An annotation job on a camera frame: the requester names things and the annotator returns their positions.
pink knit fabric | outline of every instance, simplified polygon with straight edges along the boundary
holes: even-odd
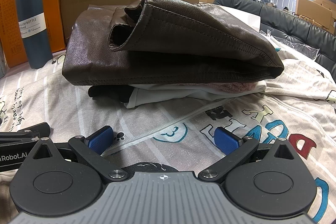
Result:
[[[203,85],[210,88],[219,89],[227,93],[242,93],[255,89],[257,83],[209,83],[209,84],[173,84],[173,85]]]

red letter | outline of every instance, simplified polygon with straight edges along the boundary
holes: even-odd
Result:
[[[291,145],[293,145],[296,152],[300,154],[302,157],[304,157],[305,159],[308,158],[308,154],[310,150],[312,149],[312,147],[316,148],[316,143],[312,139],[306,136],[303,136],[301,134],[291,134],[288,140],[291,143]],[[300,140],[304,140],[304,144],[301,150],[297,147],[297,143]]]

clothes stack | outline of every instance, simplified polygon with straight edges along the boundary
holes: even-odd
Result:
[[[173,98],[262,92],[284,66],[265,37],[225,10],[182,0],[90,6],[69,39],[63,76],[127,108]]]

blue bottle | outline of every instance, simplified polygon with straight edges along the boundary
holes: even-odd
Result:
[[[18,24],[29,65],[42,68],[53,58],[45,24],[42,0],[15,0]]]

sofa backrest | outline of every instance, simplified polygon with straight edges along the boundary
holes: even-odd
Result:
[[[260,29],[290,42],[306,44],[320,51],[316,62],[330,71],[336,81],[336,37],[290,13],[252,0],[215,0],[214,4],[227,6],[260,16]]]

